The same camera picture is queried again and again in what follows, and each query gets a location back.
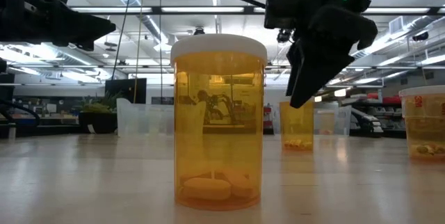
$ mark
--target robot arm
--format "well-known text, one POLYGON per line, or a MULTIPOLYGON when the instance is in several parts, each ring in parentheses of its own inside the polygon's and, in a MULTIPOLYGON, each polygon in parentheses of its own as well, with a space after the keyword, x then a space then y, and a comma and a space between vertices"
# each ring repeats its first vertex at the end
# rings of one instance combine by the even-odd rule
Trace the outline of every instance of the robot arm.
POLYGON ((278 40, 293 38, 286 95, 296 108, 354 60, 348 54, 355 43, 358 49, 369 47, 378 33, 375 23, 360 15, 369 0, 242 1, 266 9, 264 27, 286 33, 278 40))
POLYGON ((94 41, 115 30, 107 19, 74 12, 68 0, 0 0, 0 42, 69 43, 92 51, 94 41))

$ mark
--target white wall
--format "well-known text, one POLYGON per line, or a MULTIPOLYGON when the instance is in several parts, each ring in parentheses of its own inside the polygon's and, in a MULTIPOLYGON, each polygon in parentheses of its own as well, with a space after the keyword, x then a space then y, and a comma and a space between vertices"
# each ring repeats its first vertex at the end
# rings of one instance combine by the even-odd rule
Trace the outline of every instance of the white wall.
POLYGON ((415 88, 419 86, 436 86, 445 85, 445 72, 443 70, 434 71, 434 79, 425 80, 421 71, 418 72, 408 72, 407 76, 396 77, 388 81, 385 80, 386 88, 382 89, 382 94, 384 97, 391 97, 398 95, 400 90, 406 88, 415 88), (408 84, 401 85, 401 79, 407 78, 408 84))
POLYGON ((286 87, 265 87, 264 88, 264 104, 279 104, 285 97, 286 87))

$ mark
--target pill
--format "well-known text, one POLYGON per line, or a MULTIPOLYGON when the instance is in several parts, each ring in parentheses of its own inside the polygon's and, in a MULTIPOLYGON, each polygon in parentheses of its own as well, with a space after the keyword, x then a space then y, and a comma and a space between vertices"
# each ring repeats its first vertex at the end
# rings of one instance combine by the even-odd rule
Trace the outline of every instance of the pill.
POLYGON ((184 185, 184 182, 188 181, 189 179, 193 179, 193 178, 211 179, 211 171, 204 170, 204 171, 199 171, 199 172, 185 173, 179 177, 179 181, 181 182, 181 185, 184 185))
POLYGON ((222 179, 232 185, 232 194, 242 198, 249 198, 253 193, 253 185, 243 173, 232 169, 215 171, 215 179, 222 179))
POLYGON ((230 183, 221 179, 192 178, 184 182, 182 194, 200 200, 226 200, 230 197, 230 183))

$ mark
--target ceiling beam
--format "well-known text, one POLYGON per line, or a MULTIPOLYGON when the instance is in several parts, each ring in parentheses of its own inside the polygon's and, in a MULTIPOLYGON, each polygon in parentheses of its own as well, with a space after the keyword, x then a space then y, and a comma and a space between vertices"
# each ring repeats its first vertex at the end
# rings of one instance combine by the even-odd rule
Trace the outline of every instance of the ceiling beam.
MULTIPOLYGON (((263 8, 254 6, 143 6, 130 7, 127 12, 124 6, 72 6, 72 10, 88 15, 264 15, 263 8)), ((362 13, 367 16, 380 15, 445 15, 445 8, 438 6, 376 6, 362 13)))

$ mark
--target ceiling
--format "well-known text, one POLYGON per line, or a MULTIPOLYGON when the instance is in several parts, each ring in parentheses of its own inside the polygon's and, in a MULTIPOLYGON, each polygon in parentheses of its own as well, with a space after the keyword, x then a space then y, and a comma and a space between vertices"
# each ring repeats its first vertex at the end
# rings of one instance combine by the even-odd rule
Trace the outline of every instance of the ceiling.
MULTIPOLYGON (((213 4, 213 0, 140 0, 143 6, 247 6, 245 2, 238 0, 217 0, 217 4, 213 4)), ((69 6, 123 6, 121 0, 69 0, 67 3, 69 6)), ((443 6, 445 0, 372 0, 372 6, 418 6, 418 7, 430 7, 430 6, 443 6)), ((136 58, 139 57, 140 64, 142 65, 162 65, 168 66, 170 64, 170 52, 169 51, 157 51, 154 49, 158 45, 156 40, 152 37, 152 34, 147 28, 140 24, 140 20, 135 15, 100 15, 103 18, 109 18, 116 24, 117 30, 106 37, 100 38, 95 42, 95 50, 92 52, 81 51, 79 49, 58 48, 58 51, 70 51, 71 55, 79 55, 83 60, 88 60, 89 63, 95 65, 104 63, 113 65, 115 63, 115 51, 106 51, 108 48, 105 42, 119 43, 120 33, 123 32, 122 41, 120 43, 120 52, 118 60, 126 61, 128 64, 136 64, 136 58)), ((389 22, 398 16, 368 16, 378 26, 378 30, 381 34, 389 28, 389 22)), ((288 65, 285 58, 285 53, 289 48, 289 44, 277 44, 276 37, 278 30, 269 30, 263 27, 264 16, 263 15, 150 15, 152 21, 160 28, 160 30, 167 35, 174 35, 177 39, 188 37, 190 32, 194 32, 197 27, 204 28, 206 33, 231 33, 236 35, 244 35, 249 38, 263 43, 268 51, 268 59, 273 62, 273 65, 288 65)), ((436 40, 442 39, 442 33, 445 32, 442 24, 438 23, 435 27, 430 27, 431 31, 434 31, 436 40)), ((425 45, 425 42, 411 42, 407 43, 405 38, 400 38, 396 43, 378 49, 373 52, 374 55, 385 56, 385 58, 392 58, 398 54, 405 53, 413 48, 425 45)), ((351 49, 351 54, 354 54, 356 49, 351 49)), ((412 65, 412 63, 402 63, 403 65, 412 65)), ((368 65, 377 65, 369 61, 368 65)), ((172 72, 171 69, 162 69, 163 72, 172 72)), ((160 68, 142 68, 139 72, 143 73, 159 73, 160 68)), ((123 74, 131 74, 135 72, 134 69, 122 70, 123 74)), ((269 70, 270 73, 285 73, 283 70, 269 70)), ((349 70, 342 74, 340 77, 346 77, 349 75, 361 75, 361 72, 355 70, 349 70)), ((283 75, 286 83, 286 79, 289 75, 283 75)))

